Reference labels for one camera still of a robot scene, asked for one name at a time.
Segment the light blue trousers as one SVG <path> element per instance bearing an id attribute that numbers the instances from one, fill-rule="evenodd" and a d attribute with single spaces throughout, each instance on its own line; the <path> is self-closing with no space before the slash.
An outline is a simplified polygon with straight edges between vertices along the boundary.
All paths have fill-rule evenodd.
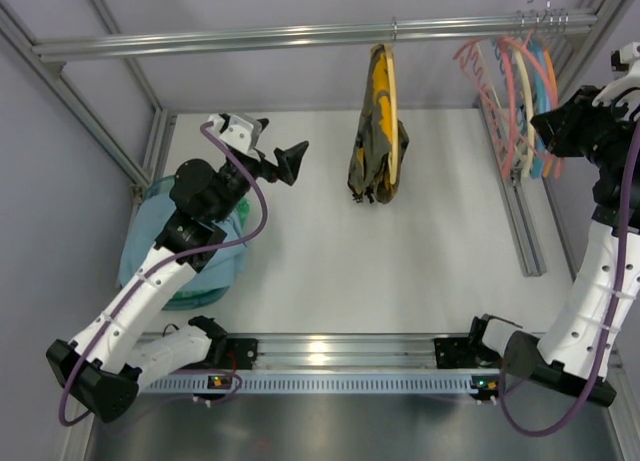
<path id="1" fill-rule="evenodd" d="M 139 206 L 128 232 L 120 258 L 118 281 L 124 286 L 139 269 L 156 237 L 175 210 L 169 194 L 156 196 Z M 244 235 L 235 208 L 232 214 L 217 226 L 227 234 L 225 240 L 233 241 Z M 200 291 L 216 288 L 228 289 L 245 266 L 247 246 L 237 245 L 215 253 L 206 267 L 180 291 Z"/>

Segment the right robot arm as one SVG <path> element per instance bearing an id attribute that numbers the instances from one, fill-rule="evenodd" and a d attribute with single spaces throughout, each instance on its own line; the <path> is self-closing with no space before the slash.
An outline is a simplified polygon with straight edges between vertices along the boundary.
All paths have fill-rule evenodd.
<path id="1" fill-rule="evenodd" d="M 596 204 L 588 245 L 568 298 L 549 330 L 537 337 L 497 316 L 475 318 L 470 343 L 496 355 L 502 369 L 548 389 L 610 406 L 608 360 L 639 293 L 639 90 L 581 87 L 566 103 L 531 120 L 548 152 L 596 166 Z"/>

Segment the pink clothes hanger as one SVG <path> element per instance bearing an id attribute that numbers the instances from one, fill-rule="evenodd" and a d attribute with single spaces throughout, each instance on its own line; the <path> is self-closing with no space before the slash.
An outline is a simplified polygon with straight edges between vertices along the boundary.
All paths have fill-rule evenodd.
<path id="1" fill-rule="evenodd" d="M 551 10 L 551 2 L 550 0 L 544 0 L 545 6 L 541 12 L 530 10 L 528 12 L 518 11 L 515 15 L 515 27 L 512 28 L 508 34 L 506 35 L 495 35 L 489 36 L 484 35 L 478 39 L 474 39 L 466 44 L 464 44 L 455 54 L 454 60 L 459 63 L 459 67 L 461 72 L 471 81 L 470 76 L 466 71 L 466 61 L 468 55 L 469 45 L 471 43 L 479 42 L 484 60 L 489 69 L 489 74 L 491 80 L 494 84 L 495 90 L 497 92 L 498 100 L 500 101 L 502 108 L 502 120 L 505 131 L 505 137 L 507 139 L 508 145 L 508 100 L 507 100 L 507 92 L 506 92 L 506 81 L 504 77 L 504 66 L 501 60 L 500 49 L 497 45 L 497 41 L 499 38 L 505 38 L 506 42 L 509 44 L 509 56 L 511 58 L 511 62 L 513 65 L 514 71 L 514 81 L 515 81 L 515 89 L 516 89 L 516 123 L 517 123 L 517 139 L 516 139 L 516 150 L 513 161 L 512 170 L 517 170 L 522 167 L 523 164 L 523 156 L 524 149 L 526 147 L 526 138 L 521 133 L 521 129 L 524 127 L 524 122 L 522 119 L 523 114 L 523 100 L 521 97 L 521 86 L 520 80 L 518 76 L 518 70 L 516 66 L 516 61 L 514 58 L 514 50 L 518 49 L 524 58 L 528 76 L 531 83 L 531 91 L 533 96 L 533 113 L 530 115 L 530 124 L 533 116 L 539 113 L 545 113 L 548 111 L 548 102 L 551 91 L 551 86 L 549 83 L 549 79 L 547 77 L 547 69 L 542 53 L 543 48 L 547 48 L 549 51 L 548 43 L 545 40 L 545 34 L 543 33 L 543 24 L 547 21 L 557 21 L 559 16 L 554 14 Z M 486 117 L 486 110 L 482 107 L 480 103 L 480 97 L 478 94 L 478 102 L 479 107 L 482 109 L 482 113 L 484 114 L 485 121 L 487 122 L 489 128 L 489 136 L 491 140 L 491 126 L 488 124 L 488 120 Z M 542 170 L 542 166 L 545 164 L 548 156 L 550 154 L 547 153 L 546 149 L 543 146 L 542 141 L 537 135 L 535 129 L 535 159 L 533 162 L 533 167 L 531 169 L 531 175 L 533 177 L 537 177 L 539 172 Z M 506 166 L 505 161 L 498 161 L 498 166 L 504 169 Z"/>

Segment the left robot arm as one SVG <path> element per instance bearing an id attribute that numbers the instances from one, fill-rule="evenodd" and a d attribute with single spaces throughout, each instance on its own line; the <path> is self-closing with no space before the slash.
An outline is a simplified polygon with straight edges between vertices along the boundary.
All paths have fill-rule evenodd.
<path id="1" fill-rule="evenodd" d="M 218 252 L 249 242 L 265 228 L 268 207 L 257 181 L 297 181 L 309 143 L 277 148 L 269 161 L 256 147 L 268 124 L 266 118 L 221 113 L 201 125 L 224 164 L 214 168 L 195 158 L 179 166 L 169 193 L 174 210 L 138 270 L 86 328 L 50 345 L 46 359 L 62 388 L 62 426 L 90 415 L 110 423 L 154 382 L 195 364 L 216 368 L 225 357 L 227 333 L 206 316 L 143 347 L 137 343 L 152 319 Z"/>

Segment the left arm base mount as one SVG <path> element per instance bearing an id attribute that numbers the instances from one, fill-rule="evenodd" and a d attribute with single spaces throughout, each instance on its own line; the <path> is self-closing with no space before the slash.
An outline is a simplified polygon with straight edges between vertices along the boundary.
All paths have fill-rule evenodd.
<path id="1" fill-rule="evenodd" d="M 218 367 L 230 371 L 251 371 L 258 358 L 258 348 L 257 338 L 228 338 Z"/>

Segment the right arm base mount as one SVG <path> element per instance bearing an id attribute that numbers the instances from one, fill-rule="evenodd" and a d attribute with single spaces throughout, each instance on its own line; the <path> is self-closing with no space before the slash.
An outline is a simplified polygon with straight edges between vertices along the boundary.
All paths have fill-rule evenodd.
<path id="1" fill-rule="evenodd" d="M 437 337 L 433 340 L 433 344 L 439 370 L 479 367 L 476 350 L 469 336 Z"/>

